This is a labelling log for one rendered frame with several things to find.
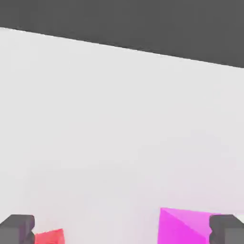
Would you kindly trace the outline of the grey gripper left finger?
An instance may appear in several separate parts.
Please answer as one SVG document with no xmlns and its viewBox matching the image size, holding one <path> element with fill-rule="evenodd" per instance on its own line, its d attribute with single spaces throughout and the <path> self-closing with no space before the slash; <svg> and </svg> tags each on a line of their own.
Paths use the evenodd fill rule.
<svg viewBox="0 0 244 244">
<path fill-rule="evenodd" d="M 0 244 L 35 244 L 35 217 L 12 214 L 0 223 Z"/>
</svg>

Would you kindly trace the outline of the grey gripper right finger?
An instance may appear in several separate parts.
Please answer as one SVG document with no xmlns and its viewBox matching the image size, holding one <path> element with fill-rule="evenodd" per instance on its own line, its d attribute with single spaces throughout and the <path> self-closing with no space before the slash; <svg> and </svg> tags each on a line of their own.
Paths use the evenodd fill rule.
<svg viewBox="0 0 244 244">
<path fill-rule="evenodd" d="M 209 244 L 244 244 L 244 223 L 234 215 L 211 215 L 209 226 Z"/>
</svg>

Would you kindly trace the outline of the small red cube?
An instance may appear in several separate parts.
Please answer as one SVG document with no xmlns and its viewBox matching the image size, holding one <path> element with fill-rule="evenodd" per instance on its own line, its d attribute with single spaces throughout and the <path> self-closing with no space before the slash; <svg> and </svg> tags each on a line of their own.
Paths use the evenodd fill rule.
<svg viewBox="0 0 244 244">
<path fill-rule="evenodd" d="M 34 244 L 65 244 L 63 229 L 35 234 Z"/>
</svg>

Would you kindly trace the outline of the large magenta box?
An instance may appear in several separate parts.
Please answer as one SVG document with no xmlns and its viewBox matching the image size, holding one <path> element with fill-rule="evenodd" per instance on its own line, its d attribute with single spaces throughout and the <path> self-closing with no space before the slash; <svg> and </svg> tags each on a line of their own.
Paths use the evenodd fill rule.
<svg viewBox="0 0 244 244">
<path fill-rule="evenodd" d="M 209 244 L 210 212 L 161 208 L 157 244 Z"/>
</svg>

